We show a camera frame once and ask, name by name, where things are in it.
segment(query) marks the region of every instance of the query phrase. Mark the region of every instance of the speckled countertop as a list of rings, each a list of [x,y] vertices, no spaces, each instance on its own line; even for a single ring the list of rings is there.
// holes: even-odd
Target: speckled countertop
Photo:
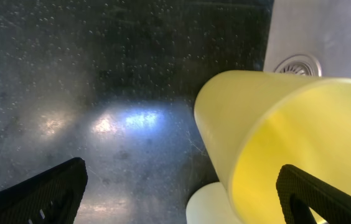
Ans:
[[[0,1],[0,190],[82,157],[75,223],[185,223],[190,195],[217,180],[195,97],[219,72],[263,68],[271,8]]]

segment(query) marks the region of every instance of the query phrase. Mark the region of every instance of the drain ring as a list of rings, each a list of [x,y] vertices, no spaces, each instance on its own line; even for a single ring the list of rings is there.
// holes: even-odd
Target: drain ring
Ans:
[[[322,76],[321,65],[318,60],[312,56],[303,54],[293,55],[287,58],[275,68],[274,72],[313,77]]]

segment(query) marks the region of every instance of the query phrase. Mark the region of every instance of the sink drain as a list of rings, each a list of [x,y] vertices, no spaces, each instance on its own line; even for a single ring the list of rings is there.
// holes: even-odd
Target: sink drain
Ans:
[[[275,72],[313,77],[322,76],[318,60],[308,55],[293,55],[287,58],[275,68]]]

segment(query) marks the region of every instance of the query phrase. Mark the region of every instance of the sink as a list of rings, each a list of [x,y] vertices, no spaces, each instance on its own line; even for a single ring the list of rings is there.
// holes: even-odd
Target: sink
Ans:
[[[325,77],[351,78],[351,0],[275,0],[264,71],[294,55]]]

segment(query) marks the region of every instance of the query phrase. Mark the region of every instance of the metal sink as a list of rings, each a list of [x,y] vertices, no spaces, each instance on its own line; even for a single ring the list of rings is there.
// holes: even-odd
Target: metal sink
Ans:
[[[351,0],[275,0],[264,71],[351,78]]]

